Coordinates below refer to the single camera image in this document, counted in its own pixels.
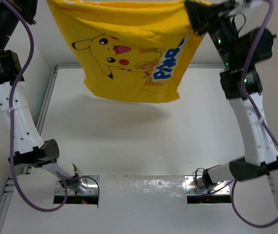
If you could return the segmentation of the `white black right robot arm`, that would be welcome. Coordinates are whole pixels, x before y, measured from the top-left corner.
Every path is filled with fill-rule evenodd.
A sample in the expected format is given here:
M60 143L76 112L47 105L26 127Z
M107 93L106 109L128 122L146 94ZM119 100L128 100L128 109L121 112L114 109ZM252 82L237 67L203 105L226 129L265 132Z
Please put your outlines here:
M196 36L208 34L225 66L220 83L232 107L244 145L244 156L205 169L196 184L211 188L226 180L247 181L278 170L276 143L265 128L262 84L256 71L258 62L270 59L275 39L267 21L239 35L234 18L251 8L252 1L227 0L207 5L195 0L184 2Z

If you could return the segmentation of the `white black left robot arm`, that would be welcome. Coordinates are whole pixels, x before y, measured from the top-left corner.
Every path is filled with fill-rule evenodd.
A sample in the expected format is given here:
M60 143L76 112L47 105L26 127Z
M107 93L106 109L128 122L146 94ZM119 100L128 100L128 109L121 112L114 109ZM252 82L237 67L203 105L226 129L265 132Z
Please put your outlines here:
M60 160L54 139L42 139L24 96L23 73L34 53L34 39L28 26L34 23L36 5L35 0L0 0L0 108L10 126L8 161L12 173L15 166L41 168L56 177L61 176L63 188L77 193L82 187L77 167ZM23 66L15 52L5 49L18 22L24 25L30 40L29 56Z

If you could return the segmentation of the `yellow pillowcase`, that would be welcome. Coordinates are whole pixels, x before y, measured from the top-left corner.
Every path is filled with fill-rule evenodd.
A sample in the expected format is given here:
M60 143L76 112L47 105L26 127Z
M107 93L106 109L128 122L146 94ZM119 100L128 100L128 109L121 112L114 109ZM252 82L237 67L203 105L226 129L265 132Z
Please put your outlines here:
M179 98L202 37L184 1L50 0L52 16L97 97L143 103Z

